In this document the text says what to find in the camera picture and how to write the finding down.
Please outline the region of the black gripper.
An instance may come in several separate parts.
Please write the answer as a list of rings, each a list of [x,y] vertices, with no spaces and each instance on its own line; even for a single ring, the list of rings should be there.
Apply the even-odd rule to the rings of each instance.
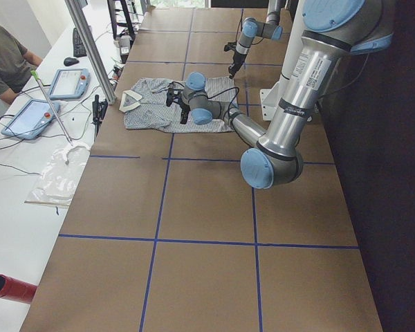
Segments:
[[[233,55],[233,63],[228,67],[229,78],[233,79],[237,72],[240,70],[241,66],[246,60],[246,54],[241,54],[237,51]]]
[[[190,106],[186,104],[181,98],[178,100],[178,105],[181,108],[181,121],[180,123],[182,125],[187,124],[188,115],[190,113]]]

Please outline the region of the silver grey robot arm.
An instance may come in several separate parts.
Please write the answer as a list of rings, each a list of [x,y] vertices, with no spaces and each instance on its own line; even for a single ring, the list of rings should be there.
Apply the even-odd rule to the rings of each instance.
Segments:
[[[224,51],[232,50],[232,64],[228,67],[229,78],[233,79],[243,66],[255,37],[262,39],[280,40],[283,28],[279,25],[281,9],[286,1],[270,0],[265,22],[257,21],[254,17],[241,18],[237,28],[241,31],[236,35],[235,41],[228,42]]]
[[[263,128],[229,102],[211,100],[206,78],[191,73],[184,87],[167,92],[181,108],[181,122],[197,125],[220,119],[248,145],[241,173],[251,187],[267,189],[294,181],[303,170],[296,146],[316,102],[324,96],[341,58],[387,48],[393,37],[394,1],[305,1],[295,23],[303,27],[299,52],[288,80],[280,80],[271,123]]]

